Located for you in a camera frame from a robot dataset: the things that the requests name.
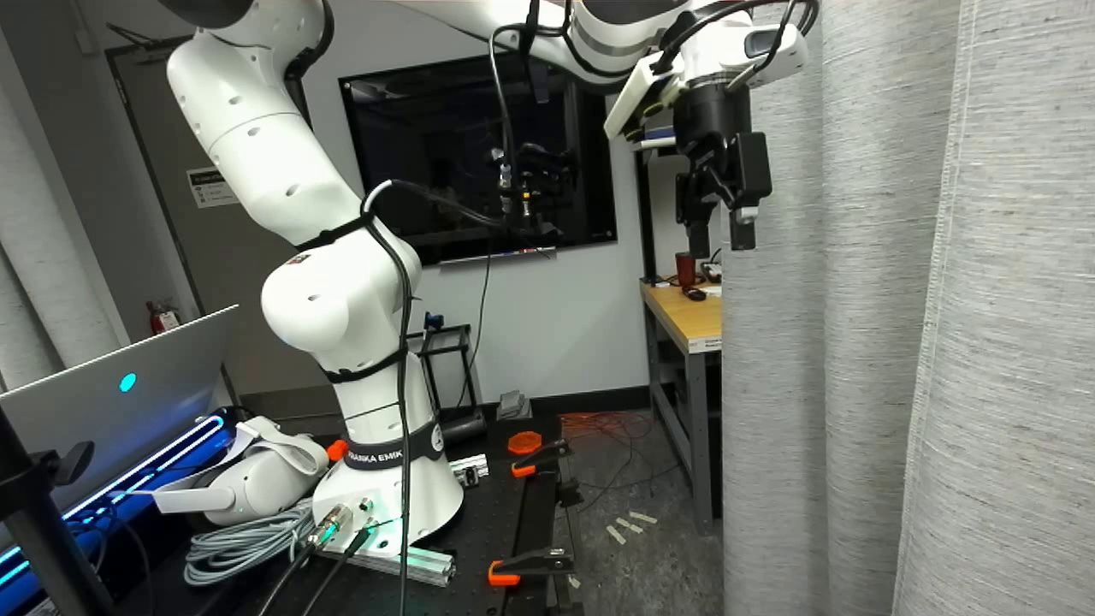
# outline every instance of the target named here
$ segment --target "blue light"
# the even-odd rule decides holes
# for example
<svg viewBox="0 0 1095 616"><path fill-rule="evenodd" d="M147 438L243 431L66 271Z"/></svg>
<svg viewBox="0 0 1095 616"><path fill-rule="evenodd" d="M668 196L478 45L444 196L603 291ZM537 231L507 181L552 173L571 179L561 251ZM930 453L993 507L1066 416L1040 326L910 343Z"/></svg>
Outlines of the blue light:
<svg viewBox="0 0 1095 616"><path fill-rule="evenodd" d="M119 389L119 393L129 393L129 389L138 389L138 380L139 380L138 372L122 372L122 376L116 380L116 389Z"/></svg>

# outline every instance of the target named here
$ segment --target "laptop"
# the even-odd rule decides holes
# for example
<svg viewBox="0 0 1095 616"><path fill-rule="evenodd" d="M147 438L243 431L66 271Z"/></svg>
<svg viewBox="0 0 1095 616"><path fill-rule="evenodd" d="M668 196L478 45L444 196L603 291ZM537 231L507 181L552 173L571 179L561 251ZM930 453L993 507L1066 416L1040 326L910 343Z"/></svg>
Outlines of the laptop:
<svg viewBox="0 0 1095 616"><path fill-rule="evenodd" d="M241 307L229 306L0 393L0 409L28 453L52 449L66 455L77 441L96 445L89 468L73 487L56 489L60 514L213 409L237 326Z"/></svg>

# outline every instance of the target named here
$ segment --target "floor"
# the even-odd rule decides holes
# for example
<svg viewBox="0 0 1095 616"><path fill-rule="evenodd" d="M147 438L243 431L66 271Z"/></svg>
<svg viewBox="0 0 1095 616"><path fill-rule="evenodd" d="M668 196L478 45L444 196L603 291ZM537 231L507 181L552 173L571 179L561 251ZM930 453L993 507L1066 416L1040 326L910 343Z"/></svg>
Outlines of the floor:
<svg viewBox="0 0 1095 616"><path fill-rule="evenodd" d="M561 413L586 502L554 514L554 539L575 555L575 591L591 616L717 616L717 522L691 518L688 481L652 409ZM644 534L604 530L630 511L657 518Z"/></svg>

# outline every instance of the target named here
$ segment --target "black stand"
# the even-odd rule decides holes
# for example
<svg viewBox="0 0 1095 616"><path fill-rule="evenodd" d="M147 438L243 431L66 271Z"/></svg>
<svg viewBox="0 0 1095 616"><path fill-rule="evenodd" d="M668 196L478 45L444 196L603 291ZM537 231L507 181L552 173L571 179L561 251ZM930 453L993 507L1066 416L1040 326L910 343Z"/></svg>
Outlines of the black stand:
<svg viewBox="0 0 1095 616"><path fill-rule="evenodd" d="M108 594L52 502L57 472L60 460L56 453L28 455L0 409L0 518L10 536L20 544L57 612L106 616L113 612Z"/></svg>

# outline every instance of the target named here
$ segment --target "black monitor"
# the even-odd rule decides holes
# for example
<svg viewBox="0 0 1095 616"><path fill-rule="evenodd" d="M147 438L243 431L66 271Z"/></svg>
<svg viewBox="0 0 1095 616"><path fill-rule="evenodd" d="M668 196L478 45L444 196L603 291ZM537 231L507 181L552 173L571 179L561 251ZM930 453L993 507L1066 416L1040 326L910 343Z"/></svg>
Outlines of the black monitor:
<svg viewBox="0 0 1095 616"><path fill-rule="evenodd" d="M533 161L528 168L542 168L533 211L507 211L495 187L499 101L486 59L352 75L340 85L366 187L408 179L494 219L533 221L499 231L409 193L383 196L379 219L425 263L615 244L609 139L603 137L604 93L521 53L499 53L499 71L512 137L523 155L533 155L523 157Z"/></svg>

